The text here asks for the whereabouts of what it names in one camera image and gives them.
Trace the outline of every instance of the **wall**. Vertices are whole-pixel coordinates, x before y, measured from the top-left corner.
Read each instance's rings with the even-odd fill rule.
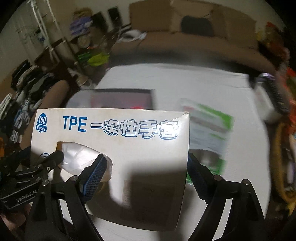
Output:
[[[136,1],[137,0],[75,0],[75,3],[79,8],[91,8],[93,13],[102,11],[110,30],[111,20],[109,19],[107,10],[111,7],[118,6],[123,23],[128,24],[130,22],[128,6],[130,3]],[[207,0],[206,2],[221,4],[248,14],[257,21],[257,29],[260,28],[264,30],[267,21],[275,24],[280,30],[284,28],[284,23],[281,18],[264,0]]]
[[[30,6],[23,3],[0,33],[0,82],[25,59],[33,61],[41,52],[37,39],[29,37],[37,30]]]

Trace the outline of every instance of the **metal bolt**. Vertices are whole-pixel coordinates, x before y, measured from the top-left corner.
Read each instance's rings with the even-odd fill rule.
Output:
[[[75,175],[75,176],[71,176],[71,177],[70,177],[70,180],[71,180],[72,182],[74,182],[74,181],[77,181],[78,178],[79,178],[79,177]]]
[[[246,185],[250,185],[251,184],[250,180],[248,180],[248,179],[244,179],[242,182],[244,184],[246,184]]]
[[[46,186],[47,184],[49,184],[49,181],[48,181],[48,180],[44,180],[44,181],[42,182],[42,186]]]
[[[214,179],[216,181],[221,181],[222,180],[222,177],[220,175],[214,175]]]

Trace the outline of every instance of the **dark pillow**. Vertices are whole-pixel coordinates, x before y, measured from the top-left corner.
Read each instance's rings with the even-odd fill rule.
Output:
[[[214,36],[212,24],[206,18],[185,16],[181,21],[181,30],[185,34],[196,34],[208,37]]]

